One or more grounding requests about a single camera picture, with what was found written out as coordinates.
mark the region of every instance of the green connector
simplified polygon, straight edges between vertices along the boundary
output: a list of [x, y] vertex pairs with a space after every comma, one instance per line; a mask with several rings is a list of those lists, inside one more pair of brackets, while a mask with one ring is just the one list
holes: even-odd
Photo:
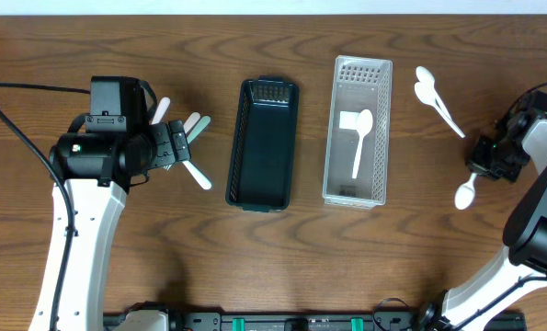
[[245, 331], [244, 318], [233, 318], [233, 331]]
[[362, 318], [353, 318], [350, 320], [352, 326], [352, 331], [363, 331], [363, 319]]

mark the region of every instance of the wooden table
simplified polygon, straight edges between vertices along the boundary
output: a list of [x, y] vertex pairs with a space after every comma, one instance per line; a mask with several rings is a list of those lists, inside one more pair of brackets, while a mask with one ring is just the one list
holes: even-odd
[[[324, 205], [326, 129], [335, 58], [393, 61], [387, 203], [371, 211]], [[425, 65], [459, 139], [418, 102]], [[453, 206], [469, 177], [464, 154], [527, 88], [547, 81], [546, 17], [0, 17], [0, 81], [89, 88], [127, 75], [171, 97], [168, 118], [212, 123], [193, 144], [214, 183], [182, 165], [134, 188], [114, 238], [105, 310], [186, 302], [245, 311], [369, 311], [387, 297], [418, 306], [465, 282], [502, 245], [507, 217], [536, 177], [478, 179], [468, 211]], [[280, 74], [300, 89], [290, 207], [242, 212], [224, 201], [239, 88]], [[0, 106], [48, 151], [89, 100], [0, 90]], [[33, 315], [52, 219], [52, 183], [0, 122], [0, 330]], [[547, 330], [547, 289], [516, 304]]]

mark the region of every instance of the white spoon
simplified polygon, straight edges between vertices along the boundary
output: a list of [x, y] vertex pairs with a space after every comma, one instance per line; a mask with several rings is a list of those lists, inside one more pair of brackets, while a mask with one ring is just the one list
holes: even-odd
[[447, 114], [447, 116], [449, 116], [450, 118], [449, 110], [447, 109], [447, 106], [445, 106], [445, 103], [442, 102], [442, 99], [440, 98], [439, 93], [437, 93], [437, 89], [435, 88], [435, 82], [436, 82], [435, 76], [432, 75], [427, 68], [423, 66], [419, 66], [416, 68], [416, 77], [418, 78], [420, 83], [426, 84], [427, 86], [430, 86], [434, 90], [435, 99], [439, 103], [440, 108], [442, 108], [445, 114]]
[[359, 163], [361, 161], [361, 150], [363, 149], [363, 138], [373, 128], [373, 114], [368, 109], [364, 109], [357, 116], [357, 133], [359, 134], [359, 145], [357, 145], [357, 152], [355, 153], [355, 162], [353, 163], [353, 179], [357, 178], [359, 172]]
[[433, 107], [437, 113], [449, 124], [450, 128], [453, 129], [457, 134], [459, 134], [460, 137], [465, 138], [465, 133], [459, 129], [457, 124], [449, 117], [448, 114], [445, 114], [444, 111], [437, 105], [437, 100], [435, 99], [435, 95], [433, 94], [430, 87], [427, 87], [426, 84], [417, 82], [414, 84], [414, 91], [416, 92], [416, 96], [425, 105], [429, 105]]
[[467, 183], [461, 184], [459, 188], [457, 188], [457, 192], [455, 192], [455, 207], [457, 207], [458, 210], [462, 211], [472, 204], [473, 199], [475, 198], [473, 182], [476, 177], [477, 174], [472, 173]]

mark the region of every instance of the dark green tray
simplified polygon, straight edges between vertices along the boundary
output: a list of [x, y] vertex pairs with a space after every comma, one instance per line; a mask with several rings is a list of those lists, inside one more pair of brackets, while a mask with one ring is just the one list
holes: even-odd
[[226, 201], [245, 211], [290, 204], [300, 89], [261, 76], [241, 85]]

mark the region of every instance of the white wall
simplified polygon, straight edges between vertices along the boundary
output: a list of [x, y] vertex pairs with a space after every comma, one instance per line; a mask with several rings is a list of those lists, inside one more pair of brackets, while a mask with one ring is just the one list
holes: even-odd
[[547, 14], [547, 0], [0, 0], [0, 15]]

